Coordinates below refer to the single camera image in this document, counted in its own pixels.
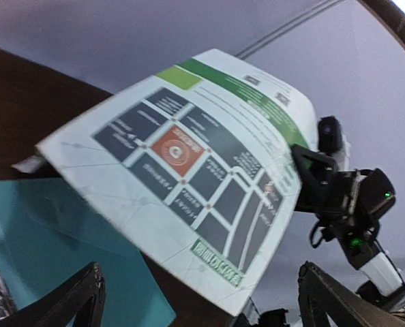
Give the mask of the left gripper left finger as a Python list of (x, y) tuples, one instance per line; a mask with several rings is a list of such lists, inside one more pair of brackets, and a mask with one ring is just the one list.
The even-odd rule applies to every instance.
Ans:
[(90, 262), (31, 305), (0, 320), (0, 326), (101, 326), (106, 280), (97, 262)]

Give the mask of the colourful printed leaflet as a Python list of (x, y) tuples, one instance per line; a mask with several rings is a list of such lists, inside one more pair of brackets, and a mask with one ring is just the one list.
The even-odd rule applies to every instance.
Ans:
[(121, 235), (230, 315), (277, 249), (316, 150), (311, 101), (218, 49), (118, 92), (35, 148)]

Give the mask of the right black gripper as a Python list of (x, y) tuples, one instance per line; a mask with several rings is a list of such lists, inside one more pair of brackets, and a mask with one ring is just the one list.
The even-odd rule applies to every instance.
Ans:
[(349, 264), (359, 269), (380, 252), (380, 218), (395, 204), (395, 188), (380, 169), (338, 172), (334, 158), (294, 144), (290, 148), (304, 181), (296, 211), (316, 216), (313, 248), (336, 239)]

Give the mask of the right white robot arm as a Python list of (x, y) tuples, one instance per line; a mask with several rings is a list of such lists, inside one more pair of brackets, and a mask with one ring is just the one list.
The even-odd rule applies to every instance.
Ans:
[(341, 171), (334, 158), (298, 144), (290, 153), (302, 183), (295, 211), (317, 218), (310, 245), (336, 239), (348, 263), (367, 277), (358, 295), (383, 309), (396, 305), (405, 282), (378, 241), (380, 219), (396, 202), (387, 175), (379, 168)]

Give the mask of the teal file folder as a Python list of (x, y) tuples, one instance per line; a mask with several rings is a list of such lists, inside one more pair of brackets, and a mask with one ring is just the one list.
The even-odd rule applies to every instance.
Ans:
[(97, 262), (103, 326), (168, 326), (175, 312), (139, 250), (60, 178), (0, 181), (0, 272), (19, 308)]

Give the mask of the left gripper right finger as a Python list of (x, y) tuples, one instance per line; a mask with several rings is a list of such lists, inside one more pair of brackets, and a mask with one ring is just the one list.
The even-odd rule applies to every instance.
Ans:
[(312, 262), (299, 270), (299, 308), (306, 327), (403, 327), (405, 311), (389, 313), (365, 301)]

